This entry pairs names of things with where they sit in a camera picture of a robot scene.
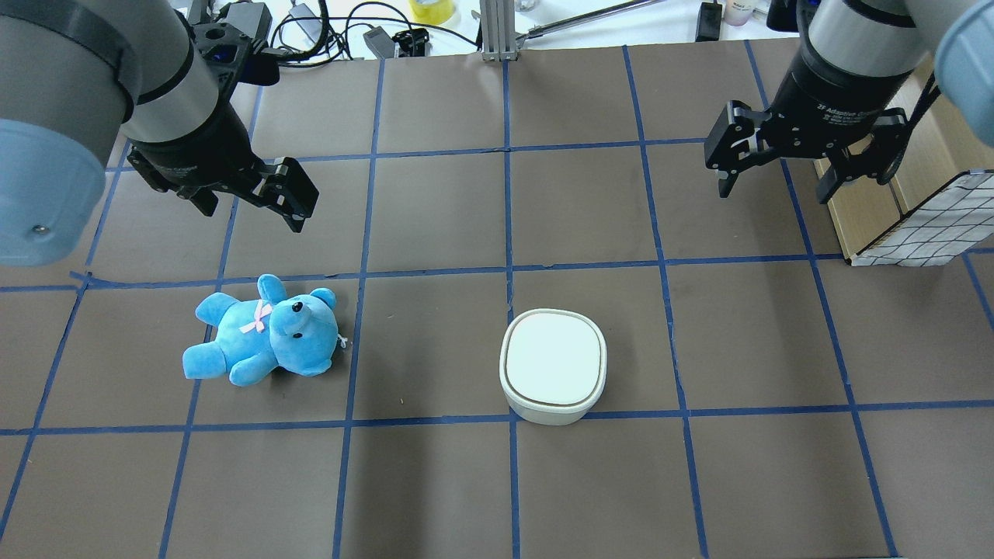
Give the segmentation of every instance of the blue tape line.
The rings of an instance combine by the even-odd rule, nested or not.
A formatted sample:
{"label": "blue tape line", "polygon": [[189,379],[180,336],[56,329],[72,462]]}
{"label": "blue tape line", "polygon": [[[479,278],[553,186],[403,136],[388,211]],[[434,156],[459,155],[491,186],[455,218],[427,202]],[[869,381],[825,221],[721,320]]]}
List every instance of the blue tape line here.
{"label": "blue tape line", "polygon": [[124,159],[127,157],[128,149],[131,147],[131,140],[124,141],[124,148],[121,150],[120,157],[117,159],[117,167],[114,169],[114,178],[110,179],[110,188],[107,190],[107,197],[103,201],[103,208],[100,210],[100,220],[96,222],[96,231],[93,232],[93,239],[89,243],[89,252],[86,253],[86,260],[83,265],[89,269],[93,264],[93,257],[96,256],[96,245],[100,242],[100,236],[103,234],[103,226],[107,222],[107,215],[110,213],[110,204],[114,200],[114,194],[117,192],[117,183],[120,182],[121,172],[124,170]]}
{"label": "blue tape line", "polygon": [[[252,108],[251,124],[248,126],[248,139],[251,140],[255,133],[255,124],[258,121],[259,107],[262,105],[262,87],[255,93],[255,106]],[[221,257],[218,261],[218,272],[215,275],[214,291],[220,291],[222,280],[225,276],[225,268],[228,265],[228,252],[232,243],[232,232],[235,230],[235,219],[238,216],[239,201],[236,198],[232,202],[231,211],[228,216],[228,225],[225,228],[225,239],[221,248]],[[204,329],[204,343],[211,341],[214,327],[208,325]],[[162,539],[159,543],[159,559],[165,559],[169,551],[169,538],[173,531],[173,519],[176,516],[176,506],[179,501],[180,486],[183,484],[183,471],[186,469],[187,451],[190,449],[190,437],[193,433],[194,418],[197,414],[197,402],[200,399],[201,381],[193,382],[193,389],[190,392],[190,405],[187,408],[186,424],[183,426],[183,442],[180,444],[180,454],[176,459],[176,474],[173,477],[173,488],[169,495],[169,505],[166,508],[166,521],[162,526]]]}
{"label": "blue tape line", "polygon": [[228,267],[228,252],[232,248],[232,234],[235,232],[235,220],[239,215],[239,199],[232,202],[232,211],[228,216],[228,229],[225,231],[225,242],[221,245],[221,264],[218,266],[218,276],[216,279],[217,290],[221,290],[221,285],[225,278],[225,268]]}
{"label": "blue tape line", "polygon": [[0,287],[0,293],[19,293],[37,291],[75,291],[75,285],[9,285]]}
{"label": "blue tape line", "polygon": [[312,161],[352,161],[356,159],[369,159],[371,155],[369,153],[353,153],[349,155],[315,155],[310,157],[297,157],[296,160],[301,163],[308,163]]}
{"label": "blue tape line", "polygon": [[115,433],[183,433],[183,425],[123,425],[97,427],[40,427],[38,435],[102,435]]}
{"label": "blue tape line", "polygon": [[511,557],[521,559],[521,492],[518,489],[517,419],[511,418],[507,423],[507,429],[511,466]]}
{"label": "blue tape line", "polygon": [[464,276],[473,274],[501,274],[507,271],[502,266],[483,268],[436,268],[429,270],[407,270],[402,272],[366,272],[366,278],[420,278],[425,276]]}
{"label": "blue tape line", "polygon": [[645,145],[668,145],[673,143],[704,143],[707,138],[669,138],[645,140]]}
{"label": "blue tape line", "polygon": [[[941,400],[921,402],[884,402],[876,404],[857,404],[861,412],[911,411],[911,410],[961,410],[974,408],[994,408],[994,400]],[[582,421],[626,420],[626,419],[660,419],[705,417],[735,417],[735,416],[782,416],[799,414],[839,414],[849,413],[848,404],[820,406],[774,406],[758,408],[701,408],[681,410],[629,410],[588,412]],[[498,415],[465,415],[465,416],[431,416],[412,418],[387,418],[353,420],[319,420],[319,421],[286,421],[286,422],[257,422],[257,423],[209,423],[194,424],[193,433],[215,433],[228,431],[284,431],[296,429],[340,429],[346,425],[353,428],[403,427],[416,425],[463,425],[504,423],[519,420],[517,414]],[[97,435],[115,433],[182,433],[185,425],[125,425],[125,426],[96,426],[96,427],[40,427],[38,429],[0,429],[0,437],[24,437],[35,433],[45,435]]]}
{"label": "blue tape line", "polygon": [[[766,94],[762,84],[762,77],[759,75],[759,68],[755,62],[755,55],[748,40],[744,42],[745,52],[748,54],[749,64],[752,66],[752,76],[755,78],[755,85],[759,91],[763,105],[766,106]],[[811,266],[811,274],[814,278],[815,287],[818,290],[818,299],[821,302],[821,309],[825,315],[825,325],[828,327],[829,337],[832,340],[832,349],[835,352],[835,361],[839,367],[839,375],[842,379],[843,389],[846,393],[846,401],[849,404],[850,415],[853,418],[853,427],[856,430],[856,439],[860,446],[860,453],[863,456],[863,464],[867,471],[867,481],[870,484],[870,492],[873,495],[874,504],[877,507],[877,516],[880,519],[881,530],[884,533],[884,541],[887,543],[888,552],[894,557],[898,556],[898,548],[894,542],[894,535],[891,532],[891,523],[887,518],[887,510],[884,507],[884,498],[880,493],[880,486],[877,482],[877,473],[873,466],[873,459],[870,456],[870,447],[867,444],[866,434],[863,431],[863,421],[860,419],[859,408],[856,404],[856,396],[853,393],[852,383],[849,379],[849,371],[846,368],[846,361],[842,355],[842,345],[839,343],[838,332],[835,328],[835,321],[832,318],[832,310],[828,304],[828,296],[825,293],[825,285],[821,279],[821,272],[818,269],[818,258],[811,248],[811,238],[808,234],[807,225],[804,221],[804,213],[801,211],[800,203],[797,200],[797,192],[794,188],[794,181],[790,175],[787,163],[780,159],[780,170],[787,183],[787,193],[790,196],[790,203],[794,209],[794,216],[797,219],[797,226],[801,231],[801,238],[804,241],[804,252],[808,255],[808,262]]]}
{"label": "blue tape line", "polygon": [[[826,254],[817,255],[818,260],[842,260],[842,255]],[[714,257],[714,258],[689,258],[689,259],[667,259],[666,266],[687,266],[687,265],[708,265],[708,264],[736,264],[736,263],[762,263],[762,262],[789,262],[806,261],[806,255],[774,255],[774,256],[752,256],[752,257]],[[648,268],[659,266],[658,261],[620,261],[620,262],[589,262],[589,263],[562,263],[562,264],[524,264],[514,266],[514,272],[543,272],[554,270],[600,270],[611,268]],[[362,273],[341,273],[341,274],[307,274],[296,276],[281,276],[283,281],[326,281],[326,280],[357,280],[359,278],[418,278],[429,276],[461,276],[473,274],[500,274],[506,273],[507,267],[490,266],[480,268],[437,268],[426,270],[399,270],[390,272],[366,272]],[[83,278],[82,275],[70,272],[70,276],[77,280]],[[234,277],[221,280],[222,285],[239,283],[255,283],[256,277]],[[183,281],[111,281],[108,279],[92,278],[89,289],[162,289],[176,287],[202,287],[214,285],[215,279],[189,279]],[[34,290],[71,290],[76,289],[72,285],[31,285],[0,287],[3,290],[13,291],[34,291]]]}
{"label": "blue tape line", "polygon": [[281,421],[259,423],[207,423],[194,425],[194,433],[227,433],[238,431],[289,431],[297,429],[341,429],[345,420]]}
{"label": "blue tape line", "polygon": [[377,153],[377,159],[400,159],[403,157],[437,157],[441,155],[478,155],[480,153],[494,153],[503,149],[493,147],[474,147],[468,149],[436,149],[434,151],[392,151],[388,153]]}
{"label": "blue tape line", "polygon": [[783,416],[793,414],[838,414],[849,412],[847,404],[827,406],[775,406],[769,408],[705,408],[690,410],[694,418],[719,418],[734,416]]}
{"label": "blue tape line", "polygon": [[717,257],[717,258],[696,258],[696,259],[669,259],[666,266],[685,266],[700,264],[752,264],[760,262],[807,262],[807,255],[774,255],[768,257]]}
{"label": "blue tape line", "polygon": [[[303,274],[297,276],[280,276],[279,278],[286,281],[330,281],[330,280],[357,280],[360,274],[356,273],[346,273],[346,274]],[[248,277],[236,277],[236,278],[224,278],[221,283],[224,285],[237,285],[240,283],[255,283],[258,281],[256,276]]]}
{"label": "blue tape line", "polygon": [[510,421],[508,414],[482,416],[432,416],[421,418],[387,418],[352,420],[352,427],[405,427],[412,425],[462,425],[467,423],[503,423]]}
{"label": "blue tape line", "polygon": [[895,402],[885,404],[858,404],[861,412],[892,412],[907,410],[962,410],[994,408],[994,400],[947,400],[944,402]]}
{"label": "blue tape line", "polygon": [[638,141],[601,141],[589,143],[550,143],[545,145],[507,145],[510,151],[558,151],[566,149],[593,149],[601,147],[634,147]]}
{"label": "blue tape line", "polygon": [[248,123],[248,138],[255,135],[255,125],[258,123],[258,113],[262,109],[262,86],[255,91],[255,106],[251,110],[251,121]]}
{"label": "blue tape line", "polygon": [[984,314],[987,315],[987,323],[994,330],[994,312],[991,312],[990,301],[987,300],[987,294],[984,292],[983,285],[980,284],[980,277],[977,275],[977,270],[974,269],[973,261],[970,260],[969,255],[963,255],[963,265],[966,266],[966,272],[970,274],[970,281],[973,281],[973,288],[977,291],[980,306],[983,307]]}
{"label": "blue tape line", "polygon": [[[380,59],[377,77],[376,105],[373,112],[373,140],[370,153],[374,156],[380,142],[380,114],[383,108],[383,76],[386,63]],[[335,529],[332,535],[332,557],[338,559],[342,553],[342,526],[345,517],[345,488],[349,477],[349,452],[352,447],[352,417],[356,406],[356,378],[359,373],[359,347],[362,341],[363,307],[366,302],[366,271],[369,269],[370,233],[373,224],[373,199],[376,186],[376,157],[370,159],[369,183],[366,191],[366,222],[363,231],[363,256],[360,264],[359,294],[356,297],[356,321],[352,332],[352,362],[349,366],[349,393],[345,406],[345,429],[342,436],[342,456],[338,473],[338,500],[335,504]]]}
{"label": "blue tape line", "polygon": [[187,409],[187,423],[183,426],[183,442],[180,444],[180,454],[176,459],[176,473],[173,475],[173,488],[169,492],[169,505],[166,507],[166,521],[162,526],[162,539],[159,543],[159,559],[166,559],[169,551],[169,537],[173,533],[173,518],[176,516],[176,503],[180,497],[180,485],[183,483],[183,471],[186,469],[187,451],[190,449],[190,426],[193,425],[193,418],[197,411],[197,398],[200,393],[200,380],[193,383],[193,391],[190,396],[190,407]]}
{"label": "blue tape line", "polygon": [[515,272],[544,272],[548,270],[602,270],[608,268],[649,268],[659,266],[658,261],[640,260],[625,262],[591,262],[578,264],[527,264],[514,267]]}
{"label": "blue tape line", "polygon": [[45,379],[45,389],[35,410],[35,419],[31,425],[31,432],[28,441],[25,443],[24,451],[21,453],[21,461],[17,465],[17,472],[14,474],[14,482],[11,483],[10,493],[7,495],[7,503],[4,505],[3,516],[0,516],[0,540],[3,540],[4,532],[7,530],[7,522],[10,520],[10,512],[14,508],[14,501],[17,499],[17,491],[21,487],[21,479],[24,477],[24,470],[28,465],[28,456],[31,455],[31,448],[34,446],[35,438],[38,436],[38,428],[42,425],[42,416],[45,415],[45,406],[49,402],[49,395],[52,394],[52,386],[55,384],[56,373],[62,362],[63,352],[66,351],[66,343],[70,333],[73,331],[73,324],[76,322],[77,314],[80,312],[80,304],[83,302],[83,295],[86,293],[86,281],[77,290],[76,301],[73,303],[73,310],[69,313],[66,321],[66,328],[63,330],[62,338],[59,339],[59,346],[56,348],[55,358],[52,360],[52,367],[49,368],[49,376]]}
{"label": "blue tape line", "polygon": [[628,74],[628,87],[631,89],[631,103],[635,110],[635,125],[638,129],[639,150],[642,155],[642,175],[645,179],[645,195],[649,203],[649,217],[652,222],[652,238],[656,244],[656,258],[659,266],[659,278],[662,286],[663,306],[666,309],[666,326],[669,333],[670,356],[673,360],[673,378],[677,389],[677,402],[683,416],[684,450],[687,455],[687,473],[690,478],[691,498],[694,502],[694,521],[697,524],[698,545],[701,555],[707,559],[708,536],[704,524],[704,510],[701,505],[701,490],[697,478],[697,459],[694,457],[694,441],[690,429],[690,414],[687,410],[687,396],[684,393],[683,382],[680,378],[680,363],[677,358],[676,338],[674,335],[673,305],[670,300],[670,284],[666,273],[666,254],[663,251],[662,237],[659,234],[659,222],[656,214],[656,199],[652,191],[652,174],[649,170],[649,155],[646,150],[645,128],[642,122],[642,109],[638,102],[638,88],[635,86],[635,74],[631,69],[631,57],[628,47],[621,47],[624,56],[625,72]]}
{"label": "blue tape line", "polygon": [[[501,94],[504,101],[504,256],[507,267],[507,323],[514,320],[514,243],[511,203],[511,82],[508,61],[501,62]],[[511,557],[521,559],[521,509],[518,492],[518,416],[508,410],[508,461],[511,479]]]}
{"label": "blue tape line", "polygon": [[585,420],[611,420],[611,419],[660,419],[660,418],[682,418],[687,415],[684,410],[632,410],[618,412],[587,412],[582,417]]}
{"label": "blue tape line", "polygon": [[748,63],[752,66],[752,77],[755,79],[755,86],[759,90],[759,100],[762,101],[763,107],[769,106],[769,101],[766,100],[766,86],[762,83],[762,76],[759,75],[759,66],[755,63],[755,54],[752,52],[752,43],[748,39],[743,41],[745,45],[745,54],[748,55]]}

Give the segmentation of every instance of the white plastic container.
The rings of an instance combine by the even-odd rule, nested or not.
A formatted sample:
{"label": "white plastic container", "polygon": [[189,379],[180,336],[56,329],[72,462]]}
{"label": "white plastic container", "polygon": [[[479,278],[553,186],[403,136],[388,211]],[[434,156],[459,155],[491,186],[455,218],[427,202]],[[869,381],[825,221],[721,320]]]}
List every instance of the white plastic container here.
{"label": "white plastic container", "polygon": [[523,419],[542,425],[579,420],[600,398],[607,346],[592,320],[568,310],[537,308],[504,334],[500,383]]}
{"label": "white plastic container", "polygon": [[736,27],[745,25],[757,0],[727,0],[725,2],[725,22]]}

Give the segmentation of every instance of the black cable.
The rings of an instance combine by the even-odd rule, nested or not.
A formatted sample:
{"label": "black cable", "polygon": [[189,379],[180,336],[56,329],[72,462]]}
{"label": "black cable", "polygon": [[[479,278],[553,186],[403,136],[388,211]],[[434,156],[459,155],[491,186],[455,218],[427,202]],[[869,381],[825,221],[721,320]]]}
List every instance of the black cable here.
{"label": "black cable", "polygon": [[[280,22],[276,26],[274,34],[275,34],[275,32],[278,32],[281,29],[281,27],[283,25],[285,25],[285,24],[293,23],[293,22],[297,22],[297,21],[313,21],[313,20],[316,20],[316,19],[319,19],[319,18],[317,18],[317,17],[309,17],[309,16],[308,17],[303,17],[303,18],[286,18],[285,20],[283,20],[282,22]],[[345,18],[328,18],[328,19],[331,20],[331,21],[342,21]],[[357,18],[357,17],[353,17],[352,19],[354,19],[354,20],[364,20],[364,21],[388,21],[388,22],[403,23],[403,24],[407,23],[404,20],[399,20],[399,19],[396,19],[396,18],[377,18],[377,17],[361,17],[361,18]],[[418,27],[427,27],[429,29],[435,29],[437,31],[442,31],[442,32],[448,33],[449,35],[453,35],[453,36],[455,36],[455,37],[457,37],[457,38],[465,41],[466,43],[472,45],[473,47],[476,47],[476,41],[473,41],[473,40],[469,39],[468,37],[466,37],[465,35],[460,34],[457,31],[452,31],[451,29],[448,29],[448,28],[445,28],[445,27],[439,27],[437,25],[428,25],[426,23],[418,23],[416,25]]]}
{"label": "black cable", "polygon": [[897,155],[891,164],[888,165],[887,169],[879,177],[877,177],[877,184],[884,185],[891,182],[894,175],[898,174],[898,168],[901,167],[901,163],[905,160],[905,153],[908,151],[908,144],[911,141],[911,133],[914,128],[918,126],[921,119],[924,118],[925,113],[931,108],[935,100],[942,95],[942,91],[939,90],[938,85],[935,83],[935,72],[928,77],[928,81],[925,82],[925,87],[921,89],[921,95],[918,96],[918,101],[914,104],[914,109],[911,111],[911,117],[908,119],[908,126],[904,130],[904,135],[901,140],[901,145],[898,147]]}
{"label": "black cable", "polygon": [[[269,40],[270,43],[273,44],[278,49],[283,49],[283,50],[289,51],[291,53],[294,53],[295,55],[299,55],[300,59],[301,59],[300,62],[306,62],[307,60],[311,60],[315,56],[320,56],[320,55],[327,55],[329,57],[328,59],[326,59],[327,62],[331,62],[333,60],[336,60],[338,57],[340,57],[342,55],[343,49],[342,49],[342,36],[341,36],[341,34],[339,34],[338,32],[335,31],[335,29],[331,26],[331,22],[330,22],[330,20],[328,18],[318,18],[318,17],[315,17],[315,18],[309,18],[309,19],[321,20],[322,21],[322,27],[325,26],[325,25],[327,26],[327,33],[324,35],[325,40],[323,42],[318,41],[318,42],[315,43],[315,47],[317,47],[317,51],[316,51],[315,55],[312,55],[312,56],[310,56],[308,58],[303,58],[304,51],[301,51],[300,49],[297,49],[296,47],[292,47],[290,45],[287,45],[286,42],[283,40],[283,30],[284,30],[283,26],[285,24],[289,23],[290,21],[295,21],[296,19],[297,18],[292,18],[290,16],[287,16],[287,17],[283,18],[283,20],[279,23],[279,25],[276,26],[276,29],[273,30],[273,32],[272,32],[272,38]],[[279,38],[279,45],[276,45],[276,38],[277,37]],[[335,46],[338,47],[338,52],[336,52],[334,55],[331,55],[331,50]],[[294,63],[288,63],[288,62],[279,62],[278,64],[280,66],[284,67],[284,68],[310,68],[311,67],[311,65],[303,65],[302,66],[300,64],[294,64]]]}
{"label": "black cable", "polygon": [[[348,29],[352,29],[354,27],[361,27],[361,26],[366,26],[366,27],[369,27],[370,29],[373,29],[373,26],[370,25],[370,24],[368,24],[368,23],[354,23],[354,24],[350,25],[346,29],[346,31]],[[342,51],[341,49],[339,49],[339,51],[337,53],[335,53],[335,56],[327,58],[327,59],[324,59],[322,61],[318,61],[318,62],[314,62],[314,63],[303,63],[303,64],[302,63],[284,64],[282,66],[284,68],[318,68],[320,66],[325,66],[327,64],[335,62],[336,60],[338,60],[338,57],[340,57],[342,54],[344,54],[344,51]]]}
{"label": "black cable", "polygon": [[328,3],[326,0],[317,0],[318,10],[321,15],[318,17],[321,20],[321,41],[315,41],[314,45],[302,53],[289,53],[287,56],[282,57],[282,62],[300,62],[306,61],[313,58],[315,55],[321,52],[321,49],[325,48],[328,41],[328,33],[331,29],[331,22],[328,19]]}
{"label": "black cable", "polygon": [[[404,22],[408,24],[408,31],[411,32],[411,37],[412,38],[414,37],[414,26],[411,25],[411,20],[408,19],[408,16],[404,12],[402,12],[401,10],[399,10],[397,7],[391,6],[390,4],[388,4],[386,2],[380,2],[378,0],[370,0],[368,2],[360,2],[360,3],[356,4],[355,7],[353,7],[352,10],[349,12],[349,15],[346,16],[346,18],[345,18],[345,28],[346,28],[346,30],[348,30],[348,28],[349,28],[349,22],[352,21],[352,17],[356,14],[357,11],[359,11],[360,8],[363,8],[365,6],[383,6],[384,8],[389,8],[389,9],[397,12],[402,18],[404,18]],[[342,37],[345,38],[345,43],[343,45],[343,48],[345,49],[345,56],[349,57],[349,60],[352,60],[352,50],[349,49],[349,33],[348,33],[348,31],[346,31],[342,35]]]}

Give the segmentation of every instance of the grid of blue tape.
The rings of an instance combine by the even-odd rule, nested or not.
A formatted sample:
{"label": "grid of blue tape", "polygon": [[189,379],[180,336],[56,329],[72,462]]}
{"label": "grid of blue tape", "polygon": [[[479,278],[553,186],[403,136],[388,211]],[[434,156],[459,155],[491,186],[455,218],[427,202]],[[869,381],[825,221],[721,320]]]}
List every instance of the grid of blue tape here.
{"label": "grid of blue tape", "polygon": [[[745,41],[745,49],[748,54],[748,58],[752,67],[752,73],[755,78],[756,87],[758,88],[759,91],[759,96],[762,99],[763,104],[766,105],[767,104],[766,91],[764,88],[764,84],[762,83],[762,78],[759,75],[758,67],[755,62],[755,56],[752,52],[752,48],[751,45],[749,44],[749,41]],[[300,158],[300,160],[304,162],[365,159],[369,160],[370,164],[369,184],[368,184],[367,204],[366,204],[365,231],[363,235],[363,252],[362,252],[362,263],[360,271],[357,274],[338,274],[332,276],[325,276],[325,275],[288,276],[284,278],[285,280],[358,280],[359,281],[355,326],[352,333],[353,347],[352,347],[352,359],[349,371],[349,389],[347,397],[346,414],[345,414],[345,419],[343,420],[304,421],[304,422],[263,422],[263,423],[239,423],[239,424],[196,424],[194,422],[194,418],[196,415],[197,401],[200,393],[200,381],[195,381],[193,383],[193,388],[190,396],[190,405],[187,413],[186,423],[183,425],[138,425],[138,426],[105,426],[105,427],[73,427],[73,428],[41,427],[42,416],[45,412],[45,406],[48,401],[49,394],[52,390],[52,385],[55,380],[55,375],[59,369],[59,364],[62,359],[62,354],[66,346],[66,341],[73,328],[73,323],[76,320],[80,304],[83,300],[83,295],[87,290],[169,288],[169,287],[206,286],[206,285],[213,286],[215,290],[220,290],[226,284],[249,283],[255,281],[255,278],[225,277],[225,266],[227,264],[228,251],[231,245],[232,231],[234,229],[235,219],[239,208],[239,203],[237,200],[232,204],[231,207],[231,214],[229,216],[228,228],[225,234],[222,256],[218,265],[218,273],[217,276],[213,279],[201,279],[201,280],[189,280],[189,281],[116,282],[116,281],[108,281],[104,279],[95,278],[89,273],[86,274],[71,273],[71,277],[77,280],[79,284],[66,283],[66,284],[53,284],[53,285],[0,286],[0,292],[66,290],[66,291],[74,291],[76,293],[76,300],[74,302],[73,309],[70,312],[69,320],[67,321],[66,328],[63,332],[62,338],[60,339],[60,343],[56,351],[56,356],[55,359],[53,360],[48,378],[46,379],[45,389],[42,393],[42,397],[39,402],[32,427],[26,429],[0,429],[0,436],[11,436],[11,437],[27,436],[25,449],[22,453],[20,463],[15,473],[14,482],[11,486],[10,493],[5,503],[3,509],[3,515],[2,517],[0,517],[0,539],[3,538],[3,534],[6,530],[7,522],[9,520],[10,513],[17,496],[18,488],[21,483],[25,466],[28,462],[28,457],[30,456],[31,453],[32,445],[35,439],[40,435],[42,436],[43,435],[87,435],[87,434],[99,434],[99,433],[182,433],[183,442],[177,460],[176,473],[174,476],[172,493],[170,495],[166,521],[163,526],[162,540],[159,550],[159,557],[164,558],[168,552],[169,537],[172,530],[172,522],[175,516],[179,490],[182,484],[183,470],[186,463],[187,450],[189,448],[190,436],[192,433],[288,430],[288,429],[342,429],[344,437],[343,437],[343,446],[342,446],[342,459],[340,466],[341,469],[339,475],[338,500],[336,504],[336,518],[335,518],[333,533],[329,534],[329,537],[332,538],[333,542],[333,557],[338,558],[341,555],[342,526],[345,515],[345,498],[346,498],[346,487],[348,482],[349,451],[350,451],[352,429],[389,427],[389,426],[413,426],[413,425],[507,423],[509,426],[509,446],[510,446],[509,466],[511,470],[510,472],[511,524],[512,524],[511,538],[512,538],[513,556],[516,559],[519,559],[521,557],[521,537],[520,537],[520,514],[519,514],[519,504],[518,504],[519,503],[518,457],[517,457],[516,426],[520,418],[513,411],[509,410],[507,414],[502,414],[502,415],[441,416],[441,417],[420,417],[420,418],[395,418],[395,419],[380,419],[380,420],[357,420],[353,418],[353,409],[355,405],[355,391],[356,391],[356,371],[359,359],[359,346],[362,340],[362,319],[363,319],[363,306],[364,306],[366,279],[502,273],[505,274],[507,277],[507,302],[508,302],[507,318],[508,321],[510,321],[514,317],[514,307],[513,307],[514,272],[653,267],[653,268],[658,268],[659,270],[660,286],[662,290],[664,308],[666,311],[666,322],[668,329],[667,333],[669,337],[668,343],[670,344],[671,355],[673,358],[673,370],[674,370],[674,376],[677,387],[679,408],[675,410],[590,412],[586,414],[586,416],[584,416],[583,420],[601,421],[601,420],[618,420],[618,419],[658,419],[658,418],[672,418],[672,419],[682,420],[684,428],[684,442],[685,442],[685,452],[687,458],[687,469],[690,478],[691,497],[694,505],[694,515],[698,530],[698,540],[699,540],[701,555],[707,558],[709,557],[709,552],[708,552],[707,533],[705,529],[706,523],[705,523],[704,509],[701,503],[699,483],[697,479],[697,469],[694,457],[694,446],[692,438],[692,426],[690,420],[692,418],[698,418],[698,417],[848,413],[851,415],[853,419],[853,425],[859,442],[860,450],[863,455],[864,464],[867,470],[867,476],[870,482],[871,492],[873,493],[874,502],[876,503],[877,506],[878,515],[880,517],[880,522],[881,522],[881,528],[884,533],[885,541],[887,542],[888,545],[888,550],[892,556],[895,557],[898,556],[897,546],[894,542],[894,537],[890,530],[883,498],[881,497],[880,489],[877,484],[876,474],[873,469],[873,461],[870,455],[870,449],[863,432],[862,423],[860,420],[860,412],[990,408],[994,407],[994,400],[899,402],[899,403],[885,403],[885,404],[860,404],[856,401],[855,396],[853,394],[852,386],[849,382],[848,372],[846,370],[846,365],[845,365],[845,359],[842,353],[842,347],[839,343],[834,321],[832,319],[831,308],[829,306],[828,298],[825,294],[824,285],[822,283],[821,275],[818,269],[819,261],[841,260],[842,255],[814,253],[811,245],[811,240],[808,235],[807,227],[804,222],[804,216],[801,212],[800,205],[797,200],[797,193],[794,190],[793,180],[790,176],[790,171],[783,161],[780,161],[781,169],[783,172],[784,179],[786,181],[787,190],[790,196],[791,203],[793,205],[795,217],[797,219],[798,226],[800,227],[801,235],[804,242],[805,254],[756,256],[756,257],[667,259],[665,257],[665,252],[663,250],[663,241],[660,236],[659,224],[657,221],[657,213],[655,211],[655,199],[652,189],[652,177],[649,169],[648,154],[646,148],[647,146],[650,145],[702,143],[704,141],[704,138],[670,138],[670,139],[645,138],[644,128],[642,124],[641,108],[639,106],[639,101],[638,101],[638,91],[635,85],[635,75],[632,72],[631,59],[627,47],[622,47],[622,55],[624,58],[625,70],[627,73],[628,84],[631,91],[632,107],[635,112],[635,121],[638,129],[637,141],[571,143],[571,144],[551,144],[551,145],[522,145],[522,146],[512,145],[509,72],[508,72],[508,64],[507,62],[504,62],[503,83],[502,83],[503,101],[504,101],[504,143],[502,146],[493,147],[493,148],[481,148],[481,149],[450,149],[450,150],[435,150],[435,151],[380,153],[378,152],[378,141],[379,141],[379,130],[380,130],[381,105],[383,100],[383,83],[384,83],[383,77],[385,70],[385,65],[383,61],[380,61],[376,105],[375,105],[376,108],[374,113],[374,124],[373,124],[373,140],[372,140],[372,145],[370,147],[370,152],[364,154]],[[255,107],[252,112],[251,122],[248,127],[249,135],[251,135],[255,129],[255,123],[258,119],[258,112],[261,106],[261,97],[262,97],[262,89],[259,88],[259,91],[255,99]],[[646,197],[648,200],[648,207],[650,213],[649,217],[652,224],[653,241],[656,247],[656,257],[657,257],[656,260],[629,261],[629,262],[575,263],[575,264],[558,264],[552,266],[516,266],[514,264],[514,258],[512,253],[511,154],[517,151],[593,149],[593,148],[604,148],[604,147],[634,147],[634,146],[639,147],[642,158],[642,170],[645,180]],[[124,165],[127,147],[128,146],[125,145],[124,150],[121,153],[121,156],[117,161],[116,166],[108,167],[106,169],[107,172],[113,173],[113,178],[101,211],[99,221],[97,223],[97,228],[94,233],[89,252],[86,257],[85,264],[87,268],[92,264],[93,257],[96,253],[97,245],[99,243],[99,238],[103,231],[103,226],[107,214],[110,210],[110,205],[113,200],[114,193],[116,191],[117,184],[120,179],[120,175],[121,173],[124,172],[133,171],[133,169],[126,167]],[[505,228],[506,228],[505,229],[506,233],[505,267],[454,268],[454,269],[440,269],[440,270],[411,270],[411,271],[396,271],[396,272],[367,271],[367,264],[369,258],[370,224],[372,221],[373,195],[374,195],[374,186],[376,180],[376,164],[378,159],[397,158],[397,157],[425,157],[425,156],[436,156],[436,155],[461,155],[461,154],[493,153],[493,152],[504,153],[504,171],[505,171],[504,193],[505,193]],[[992,313],[991,305],[988,301],[987,295],[984,292],[984,289],[980,284],[977,273],[973,267],[973,264],[970,261],[970,255],[972,254],[994,254],[994,249],[973,249],[971,251],[968,251],[968,253],[964,255],[963,258],[964,265],[966,266],[970,278],[973,282],[973,285],[977,291],[978,301],[983,307],[983,310],[988,320],[990,321],[991,328],[994,329],[994,313]],[[795,261],[808,262],[811,267],[812,277],[815,282],[819,298],[821,300],[822,310],[825,314],[825,321],[828,326],[829,334],[831,336],[833,348],[835,350],[835,356],[839,366],[841,380],[846,393],[847,404],[825,405],[825,406],[781,406],[781,407],[760,407],[760,408],[720,408],[720,409],[690,408],[687,403],[687,398],[684,393],[680,377],[679,359],[674,339],[674,320],[673,320],[673,310],[669,294],[667,268],[672,266],[696,266],[696,265],[712,265],[712,264],[763,263],[763,262],[795,262]],[[212,336],[212,327],[207,326],[204,332],[205,341],[210,340],[211,336]]]}

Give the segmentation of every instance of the teddy bear ear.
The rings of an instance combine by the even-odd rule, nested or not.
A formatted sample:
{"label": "teddy bear ear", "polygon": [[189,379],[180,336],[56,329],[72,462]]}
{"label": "teddy bear ear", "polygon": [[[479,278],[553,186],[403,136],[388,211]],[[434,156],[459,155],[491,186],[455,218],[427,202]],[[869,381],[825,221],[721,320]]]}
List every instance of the teddy bear ear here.
{"label": "teddy bear ear", "polygon": [[258,287],[259,296],[269,302],[278,303],[286,300],[286,287],[283,287],[283,282],[272,274],[259,276],[255,285]]}
{"label": "teddy bear ear", "polygon": [[311,295],[323,300],[325,304],[328,305],[328,308],[331,308],[332,310],[335,309],[335,302],[337,299],[335,297],[334,291],[332,291],[328,287],[319,287],[314,291],[312,291]]}

